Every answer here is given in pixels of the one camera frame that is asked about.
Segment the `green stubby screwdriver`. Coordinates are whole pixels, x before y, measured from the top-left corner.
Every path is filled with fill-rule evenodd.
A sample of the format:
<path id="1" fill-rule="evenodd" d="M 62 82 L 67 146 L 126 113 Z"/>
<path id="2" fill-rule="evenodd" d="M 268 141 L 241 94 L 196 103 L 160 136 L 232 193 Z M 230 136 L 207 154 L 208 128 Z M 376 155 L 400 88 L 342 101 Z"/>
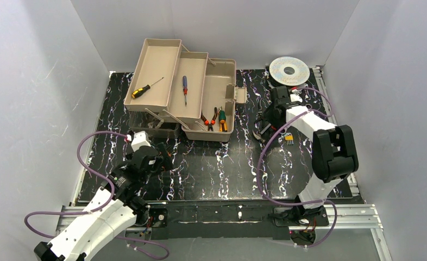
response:
<path id="1" fill-rule="evenodd" d="M 220 107 L 218 111 L 218 120 L 221 125 L 226 123 L 226 115 L 222 107 Z"/>

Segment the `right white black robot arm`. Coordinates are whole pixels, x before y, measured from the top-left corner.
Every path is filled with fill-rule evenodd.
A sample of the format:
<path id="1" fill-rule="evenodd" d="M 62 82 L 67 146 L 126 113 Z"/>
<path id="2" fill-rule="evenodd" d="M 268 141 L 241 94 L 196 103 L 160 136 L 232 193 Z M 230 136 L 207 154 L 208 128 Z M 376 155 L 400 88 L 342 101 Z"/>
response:
<path id="1" fill-rule="evenodd" d="M 332 189 L 359 168 L 353 130 L 347 125 L 337 126 L 326 121 L 327 115 L 308 109 L 301 98 L 291 94 L 285 86 L 271 90 L 271 104 L 258 120 L 272 130 L 265 147 L 287 131 L 296 128 L 312 142 L 313 174 L 294 203 L 282 203 L 287 209 L 271 214 L 274 220 L 308 221 L 321 215 L 327 196 Z"/>

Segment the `yellow black utility knife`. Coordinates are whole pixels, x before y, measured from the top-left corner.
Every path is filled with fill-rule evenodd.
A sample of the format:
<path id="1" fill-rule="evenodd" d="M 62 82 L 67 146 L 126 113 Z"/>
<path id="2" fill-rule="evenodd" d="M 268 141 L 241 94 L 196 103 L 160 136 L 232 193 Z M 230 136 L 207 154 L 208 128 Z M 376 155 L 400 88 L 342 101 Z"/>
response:
<path id="1" fill-rule="evenodd" d="M 219 121 L 219 131 L 220 132 L 227 132 L 228 131 L 226 120 L 220 120 Z"/>

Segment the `translucent brown beige tool box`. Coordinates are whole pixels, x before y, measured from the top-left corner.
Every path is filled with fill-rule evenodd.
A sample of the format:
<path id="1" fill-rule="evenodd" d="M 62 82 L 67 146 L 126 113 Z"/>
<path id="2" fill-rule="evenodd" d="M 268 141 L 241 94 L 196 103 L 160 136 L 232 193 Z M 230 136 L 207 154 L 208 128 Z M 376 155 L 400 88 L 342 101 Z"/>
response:
<path id="1" fill-rule="evenodd" d="M 154 129 L 177 123 L 190 140 L 227 142 L 246 101 L 234 59 L 189 51 L 181 39 L 145 39 L 124 106 L 155 118 Z"/>

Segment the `blue red screwdriver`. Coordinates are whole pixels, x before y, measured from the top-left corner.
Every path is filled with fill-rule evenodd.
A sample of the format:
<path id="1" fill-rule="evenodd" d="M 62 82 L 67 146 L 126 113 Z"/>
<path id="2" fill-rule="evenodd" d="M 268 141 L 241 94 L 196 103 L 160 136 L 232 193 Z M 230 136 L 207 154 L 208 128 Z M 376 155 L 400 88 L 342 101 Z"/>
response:
<path id="1" fill-rule="evenodd" d="M 187 77 L 186 76 L 182 77 L 182 84 L 183 84 L 183 93 L 184 93 L 184 103 L 185 103 L 185 105 L 187 105 L 188 88 L 187 88 Z"/>

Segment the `orange black pliers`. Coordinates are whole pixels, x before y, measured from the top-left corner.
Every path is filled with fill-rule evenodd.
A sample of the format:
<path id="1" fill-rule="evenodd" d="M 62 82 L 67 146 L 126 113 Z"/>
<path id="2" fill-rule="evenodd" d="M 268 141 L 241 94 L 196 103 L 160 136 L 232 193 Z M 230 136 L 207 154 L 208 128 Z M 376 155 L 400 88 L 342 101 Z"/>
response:
<path id="1" fill-rule="evenodd" d="M 217 107 L 214 107 L 214 114 L 213 114 L 213 117 L 210 121 L 207 120 L 207 118 L 204 116 L 203 113 L 201 113 L 200 118 L 203 120 L 204 124 L 207 126 L 208 131 L 214 131 L 213 129 L 214 129 L 214 125 L 216 123 L 217 116 L 218 116 L 218 108 Z"/>

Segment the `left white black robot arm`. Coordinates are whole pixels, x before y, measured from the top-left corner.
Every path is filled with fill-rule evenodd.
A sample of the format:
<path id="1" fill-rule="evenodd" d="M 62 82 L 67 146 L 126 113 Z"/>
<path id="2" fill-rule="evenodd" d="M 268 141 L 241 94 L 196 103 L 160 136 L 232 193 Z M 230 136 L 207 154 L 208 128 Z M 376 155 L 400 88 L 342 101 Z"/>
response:
<path id="1" fill-rule="evenodd" d="M 91 260 L 128 227 L 149 220 L 148 203 L 137 193 L 150 176 L 173 168 L 164 144 L 142 145 L 108 175 L 93 199 L 60 234 L 34 248 L 38 260 Z"/>

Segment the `yellow black screwdriver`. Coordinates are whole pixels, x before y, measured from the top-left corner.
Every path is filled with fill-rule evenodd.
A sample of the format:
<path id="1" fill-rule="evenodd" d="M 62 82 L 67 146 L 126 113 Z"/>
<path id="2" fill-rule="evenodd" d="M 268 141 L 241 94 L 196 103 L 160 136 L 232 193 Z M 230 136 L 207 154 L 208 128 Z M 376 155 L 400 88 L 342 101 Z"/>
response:
<path id="1" fill-rule="evenodd" d="M 147 84 L 144 87 L 138 88 L 136 90 L 134 90 L 131 94 L 132 99 L 137 99 L 139 97 L 141 97 L 145 92 L 147 92 L 154 84 L 160 82 L 161 80 L 163 80 L 164 77 L 161 77 L 160 79 L 158 79 L 156 82 L 152 83 L 152 84 Z"/>

